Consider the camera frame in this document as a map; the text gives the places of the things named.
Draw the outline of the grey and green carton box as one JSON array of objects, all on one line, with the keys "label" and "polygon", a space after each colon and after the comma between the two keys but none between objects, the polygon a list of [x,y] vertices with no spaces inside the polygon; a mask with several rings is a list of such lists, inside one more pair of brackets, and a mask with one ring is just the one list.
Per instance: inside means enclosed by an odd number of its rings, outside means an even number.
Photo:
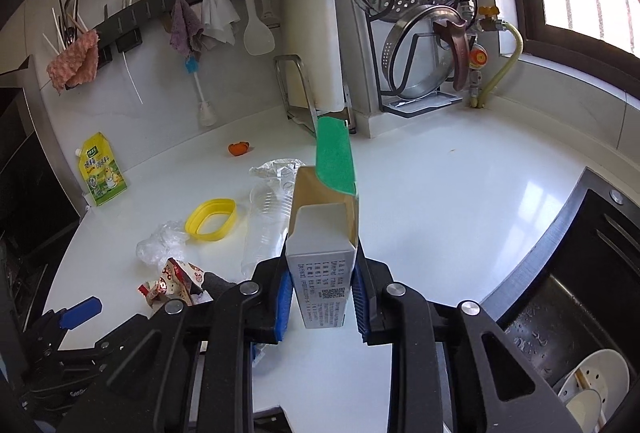
[{"label": "grey and green carton box", "polygon": [[345,121],[318,120],[316,162],[298,169],[285,257],[308,329],[341,327],[358,249],[359,200]]}]

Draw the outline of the clear plastic cup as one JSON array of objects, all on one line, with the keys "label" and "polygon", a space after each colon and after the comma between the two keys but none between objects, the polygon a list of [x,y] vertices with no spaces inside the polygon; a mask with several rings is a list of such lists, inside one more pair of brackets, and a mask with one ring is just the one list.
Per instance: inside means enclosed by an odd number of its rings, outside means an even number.
[{"label": "clear plastic cup", "polygon": [[293,181],[268,180],[258,183],[250,192],[250,211],[241,262],[243,276],[252,276],[259,262],[281,254],[288,236],[293,190]]}]

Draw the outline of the clear plastic bag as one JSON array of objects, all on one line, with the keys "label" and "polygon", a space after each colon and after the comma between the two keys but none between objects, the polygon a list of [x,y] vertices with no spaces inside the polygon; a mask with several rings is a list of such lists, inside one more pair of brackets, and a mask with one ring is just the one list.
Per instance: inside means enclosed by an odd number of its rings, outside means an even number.
[{"label": "clear plastic bag", "polygon": [[161,271],[172,259],[186,260],[186,243],[190,236],[181,221],[169,221],[159,227],[136,245],[136,258],[145,265]]}]

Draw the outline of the black kitchen sink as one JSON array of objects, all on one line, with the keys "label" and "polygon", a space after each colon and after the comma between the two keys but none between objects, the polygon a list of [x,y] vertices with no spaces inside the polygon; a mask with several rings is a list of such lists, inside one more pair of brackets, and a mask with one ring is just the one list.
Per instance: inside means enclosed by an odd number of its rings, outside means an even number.
[{"label": "black kitchen sink", "polygon": [[547,231],[482,305],[556,395],[590,354],[620,353],[630,387],[603,431],[638,431],[639,208],[621,190],[582,172]]}]

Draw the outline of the yellow green refill pouch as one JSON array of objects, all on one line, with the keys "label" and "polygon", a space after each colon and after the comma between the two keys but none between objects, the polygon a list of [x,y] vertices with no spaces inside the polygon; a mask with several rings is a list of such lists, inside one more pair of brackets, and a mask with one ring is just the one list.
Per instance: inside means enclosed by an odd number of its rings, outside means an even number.
[{"label": "yellow green refill pouch", "polygon": [[127,189],[111,143],[98,132],[76,150],[80,176],[97,206],[112,200]]}]

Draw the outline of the steel cutting board stand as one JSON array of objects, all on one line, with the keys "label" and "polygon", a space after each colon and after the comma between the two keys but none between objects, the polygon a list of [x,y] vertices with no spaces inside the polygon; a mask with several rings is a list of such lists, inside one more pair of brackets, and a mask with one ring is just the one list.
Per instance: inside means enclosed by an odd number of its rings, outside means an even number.
[{"label": "steel cutting board stand", "polygon": [[[290,102],[290,95],[288,95],[288,73],[286,72],[287,64],[295,66],[296,74],[299,78],[299,83],[304,94],[304,107],[294,106]],[[352,110],[352,97],[350,97],[350,89],[346,82],[343,83],[343,109],[340,112],[328,112],[327,110],[321,110],[316,106],[316,101],[314,100],[314,94],[312,94],[311,91],[310,79],[304,61],[297,54],[277,55],[273,58],[273,65],[274,70],[276,71],[282,104],[288,120],[294,121],[312,136],[316,136],[318,120],[323,117],[341,119],[346,123],[346,127],[348,127],[348,132],[350,134],[354,135],[357,133],[356,117]]]}]

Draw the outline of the white bottle brush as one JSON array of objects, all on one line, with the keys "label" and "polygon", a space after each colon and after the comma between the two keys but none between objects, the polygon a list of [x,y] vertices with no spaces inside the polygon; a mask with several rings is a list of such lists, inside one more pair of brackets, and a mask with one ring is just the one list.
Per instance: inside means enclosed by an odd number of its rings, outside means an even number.
[{"label": "white bottle brush", "polygon": [[198,93],[198,123],[203,128],[211,128],[216,124],[217,119],[213,105],[205,98],[198,76],[198,60],[193,55],[186,59],[186,71],[193,77],[196,93]]}]

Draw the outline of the white cutting board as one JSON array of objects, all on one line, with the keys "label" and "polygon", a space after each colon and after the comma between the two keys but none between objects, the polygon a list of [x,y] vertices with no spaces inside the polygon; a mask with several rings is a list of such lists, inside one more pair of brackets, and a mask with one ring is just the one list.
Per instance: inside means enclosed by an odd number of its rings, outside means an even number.
[{"label": "white cutting board", "polygon": [[281,0],[283,52],[302,61],[314,107],[344,108],[335,0]]}]

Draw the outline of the steel pot lid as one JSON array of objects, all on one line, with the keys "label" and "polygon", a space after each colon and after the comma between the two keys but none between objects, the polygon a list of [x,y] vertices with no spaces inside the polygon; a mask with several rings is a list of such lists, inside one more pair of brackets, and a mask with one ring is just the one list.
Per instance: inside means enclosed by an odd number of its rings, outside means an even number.
[{"label": "steel pot lid", "polygon": [[445,5],[419,5],[401,16],[382,47],[386,97],[418,100],[446,80],[459,92],[470,72],[466,20]]}]

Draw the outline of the pink hanging cloth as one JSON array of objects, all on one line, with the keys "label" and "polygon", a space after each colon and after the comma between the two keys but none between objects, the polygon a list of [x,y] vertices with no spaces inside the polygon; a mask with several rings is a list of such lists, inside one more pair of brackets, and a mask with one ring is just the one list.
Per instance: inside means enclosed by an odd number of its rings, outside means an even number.
[{"label": "pink hanging cloth", "polygon": [[96,78],[99,63],[99,35],[95,29],[84,32],[60,55],[51,60],[47,74],[55,91],[76,88]]}]

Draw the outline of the white rice paddle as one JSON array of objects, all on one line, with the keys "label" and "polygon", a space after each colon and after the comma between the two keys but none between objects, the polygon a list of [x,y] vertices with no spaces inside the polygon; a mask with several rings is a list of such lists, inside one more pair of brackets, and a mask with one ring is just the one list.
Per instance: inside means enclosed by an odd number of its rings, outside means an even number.
[{"label": "white rice paddle", "polygon": [[250,56],[271,53],[276,47],[271,30],[258,18],[255,0],[244,0],[247,11],[247,24],[243,34],[243,43]]}]

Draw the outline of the white colander bowl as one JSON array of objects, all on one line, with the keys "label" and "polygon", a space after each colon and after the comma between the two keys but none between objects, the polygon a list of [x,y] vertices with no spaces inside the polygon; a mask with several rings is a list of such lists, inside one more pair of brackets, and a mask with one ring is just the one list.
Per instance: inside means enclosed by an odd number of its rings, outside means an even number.
[{"label": "white colander bowl", "polygon": [[599,349],[567,375],[558,396],[583,432],[600,432],[629,387],[624,357],[614,349]]}]

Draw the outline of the white peeler tool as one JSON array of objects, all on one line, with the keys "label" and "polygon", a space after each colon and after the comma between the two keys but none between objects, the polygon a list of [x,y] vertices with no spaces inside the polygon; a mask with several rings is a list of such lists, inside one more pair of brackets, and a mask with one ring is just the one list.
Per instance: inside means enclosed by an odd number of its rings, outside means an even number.
[{"label": "white peeler tool", "polygon": [[269,28],[279,27],[280,19],[274,12],[272,0],[260,0],[260,5],[262,6],[262,14],[260,14],[260,20]]}]

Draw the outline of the purple hanging cloth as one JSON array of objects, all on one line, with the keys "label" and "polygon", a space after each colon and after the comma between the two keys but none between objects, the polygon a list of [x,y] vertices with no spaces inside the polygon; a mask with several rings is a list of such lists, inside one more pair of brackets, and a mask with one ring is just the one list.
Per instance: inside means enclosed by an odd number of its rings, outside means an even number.
[{"label": "purple hanging cloth", "polygon": [[200,52],[203,24],[186,0],[175,0],[171,11],[170,46],[183,57]]}]

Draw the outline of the white hanging cloth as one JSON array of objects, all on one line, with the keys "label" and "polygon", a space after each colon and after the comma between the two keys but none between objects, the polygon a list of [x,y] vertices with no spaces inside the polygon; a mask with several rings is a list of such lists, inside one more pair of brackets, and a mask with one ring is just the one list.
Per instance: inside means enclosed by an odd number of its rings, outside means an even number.
[{"label": "white hanging cloth", "polygon": [[203,0],[201,22],[202,42],[211,50],[218,43],[235,45],[234,25],[240,16],[231,0]]}]

